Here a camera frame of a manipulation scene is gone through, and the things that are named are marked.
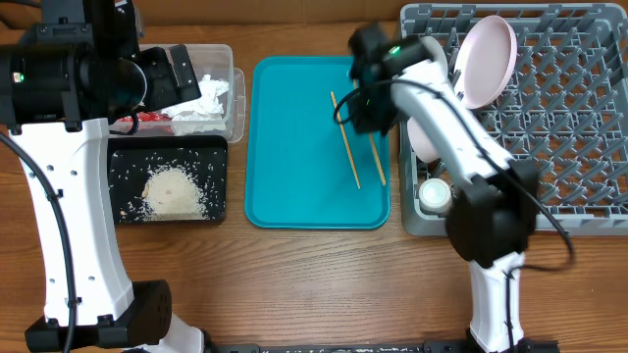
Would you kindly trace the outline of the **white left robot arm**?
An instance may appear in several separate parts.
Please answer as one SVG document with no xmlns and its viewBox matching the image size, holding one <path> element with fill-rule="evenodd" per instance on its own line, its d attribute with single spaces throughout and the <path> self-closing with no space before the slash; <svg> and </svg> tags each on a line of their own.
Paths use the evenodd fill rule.
<svg viewBox="0 0 628 353">
<path fill-rule="evenodd" d="M 111 125 L 200 95 L 183 45 L 140 49 L 131 1 L 43 1 L 41 20 L 1 49 L 2 142 L 23 165 L 47 278 L 32 352 L 83 347 L 209 352 L 162 279 L 124 267 L 107 179 Z"/>
</svg>

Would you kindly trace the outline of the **pink bowl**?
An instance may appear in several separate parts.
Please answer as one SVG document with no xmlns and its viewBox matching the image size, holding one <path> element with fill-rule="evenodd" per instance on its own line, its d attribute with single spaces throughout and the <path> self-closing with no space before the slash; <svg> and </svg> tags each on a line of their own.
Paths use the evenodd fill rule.
<svg viewBox="0 0 628 353">
<path fill-rule="evenodd" d="M 440 158 L 429 136 L 414 118 L 407 121 L 406 129 L 412 150 L 421 162 L 429 164 Z"/>
</svg>

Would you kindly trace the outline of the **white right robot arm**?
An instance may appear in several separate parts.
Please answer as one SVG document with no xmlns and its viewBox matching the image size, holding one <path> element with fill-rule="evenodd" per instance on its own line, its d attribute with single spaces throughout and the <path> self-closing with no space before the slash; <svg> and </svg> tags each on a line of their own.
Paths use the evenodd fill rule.
<svg viewBox="0 0 628 353">
<path fill-rule="evenodd" d="M 385 134 L 399 115 L 417 124 L 449 172 L 457 193 L 446 235 L 467 261 L 473 315 L 468 347 L 513 352 L 525 346 L 519 279 L 539 212 L 538 171 L 488 136 L 456 97 L 435 53 L 418 36 L 390 40 L 376 27 L 348 41 L 356 88 L 343 97 L 358 133 Z"/>
</svg>

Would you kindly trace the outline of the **grey dish rack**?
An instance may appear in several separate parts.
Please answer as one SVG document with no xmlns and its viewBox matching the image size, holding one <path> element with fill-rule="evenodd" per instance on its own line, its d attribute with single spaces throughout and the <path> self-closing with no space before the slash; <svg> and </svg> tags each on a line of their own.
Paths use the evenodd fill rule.
<svg viewBox="0 0 628 353">
<path fill-rule="evenodd" d="M 399 34 L 434 36 L 454 63 L 479 20 L 499 16 L 518 45 L 501 96 L 476 111 L 489 135 L 541 175 L 537 227 L 627 231 L 627 14 L 613 3 L 408 4 Z"/>
</svg>

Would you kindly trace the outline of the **clear plastic bin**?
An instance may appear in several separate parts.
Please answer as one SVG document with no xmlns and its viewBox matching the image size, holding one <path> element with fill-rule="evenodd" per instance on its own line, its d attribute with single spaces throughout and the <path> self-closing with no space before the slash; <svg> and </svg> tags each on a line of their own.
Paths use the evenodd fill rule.
<svg viewBox="0 0 628 353">
<path fill-rule="evenodd" d="M 223 122 L 226 129 L 188 135 L 219 135 L 230 143 L 241 141 L 246 117 L 246 92 L 244 74 L 234 66 L 232 48 L 227 44 L 188 44 L 186 48 L 198 82 L 204 75 L 210 75 L 212 79 L 224 79 L 229 83 L 229 92 L 220 97 L 225 108 Z"/>
</svg>

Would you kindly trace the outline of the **pink round plate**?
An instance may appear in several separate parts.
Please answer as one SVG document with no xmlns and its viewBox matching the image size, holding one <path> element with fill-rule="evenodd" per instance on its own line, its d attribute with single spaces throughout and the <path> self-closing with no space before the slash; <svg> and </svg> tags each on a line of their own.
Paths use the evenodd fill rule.
<svg viewBox="0 0 628 353">
<path fill-rule="evenodd" d="M 517 50 L 513 28 L 500 16 L 485 17 L 470 29 L 453 69 L 460 72 L 453 88 L 462 94 L 465 108 L 482 108 L 502 94 L 513 74 Z"/>
</svg>

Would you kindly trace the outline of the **pale green cup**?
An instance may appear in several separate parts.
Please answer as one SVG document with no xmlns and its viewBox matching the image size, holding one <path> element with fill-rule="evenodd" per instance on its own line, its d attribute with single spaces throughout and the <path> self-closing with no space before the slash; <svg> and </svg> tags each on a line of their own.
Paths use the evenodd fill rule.
<svg viewBox="0 0 628 353">
<path fill-rule="evenodd" d="M 418 198 L 420 209 L 426 214 L 444 214 L 452 204 L 451 189 L 440 178 L 426 179 L 419 186 Z"/>
</svg>

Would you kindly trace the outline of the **white tissue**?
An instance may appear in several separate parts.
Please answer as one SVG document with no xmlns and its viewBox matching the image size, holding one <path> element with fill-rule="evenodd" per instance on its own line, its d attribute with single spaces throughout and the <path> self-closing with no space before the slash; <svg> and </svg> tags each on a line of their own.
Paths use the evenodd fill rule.
<svg viewBox="0 0 628 353">
<path fill-rule="evenodd" d="M 224 79 L 212 79 L 204 75 L 198 83 L 201 96 L 198 99 L 183 102 L 160 111 L 171 119 L 174 135 L 188 135 L 197 132 L 222 131 L 224 104 L 220 97 L 229 92 L 229 83 Z"/>
</svg>

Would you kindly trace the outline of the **red foil snack wrapper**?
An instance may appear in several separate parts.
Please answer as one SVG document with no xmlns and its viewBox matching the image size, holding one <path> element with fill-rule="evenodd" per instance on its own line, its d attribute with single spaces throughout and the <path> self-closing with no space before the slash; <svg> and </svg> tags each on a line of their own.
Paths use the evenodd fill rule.
<svg viewBox="0 0 628 353">
<path fill-rule="evenodd" d="M 136 114 L 138 126 L 134 135 L 137 136 L 162 136 L 173 135 L 172 119 L 160 113 L 139 112 Z M 132 130 L 133 119 L 131 116 L 121 118 L 110 126 L 111 131 L 118 131 L 121 134 L 127 134 Z"/>
</svg>

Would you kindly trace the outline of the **teal plastic tray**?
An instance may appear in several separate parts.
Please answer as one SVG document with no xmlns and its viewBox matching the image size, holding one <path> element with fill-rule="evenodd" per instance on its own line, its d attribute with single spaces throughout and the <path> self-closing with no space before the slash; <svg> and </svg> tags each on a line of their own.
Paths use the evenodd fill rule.
<svg viewBox="0 0 628 353">
<path fill-rule="evenodd" d="M 334 105 L 353 85 L 344 56 L 275 56 L 252 80 L 244 212 L 258 227 L 373 229 L 391 212 L 389 142 L 374 133 L 382 186 L 367 134 L 344 125 L 361 189 L 344 148 Z"/>
</svg>

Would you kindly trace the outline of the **grey-green bowl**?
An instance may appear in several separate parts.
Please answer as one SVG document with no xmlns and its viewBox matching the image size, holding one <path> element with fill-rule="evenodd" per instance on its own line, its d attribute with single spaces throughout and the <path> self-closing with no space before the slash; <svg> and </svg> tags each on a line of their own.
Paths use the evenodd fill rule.
<svg viewBox="0 0 628 353">
<path fill-rule="evenodd" d="M 433 62 L 437 63 L 445 78 L 448 78 L 448 65 L 444 48 L 433 36 L 423 36 L 422 42 L 426 49 L 432 54 Z"/>
</svg>

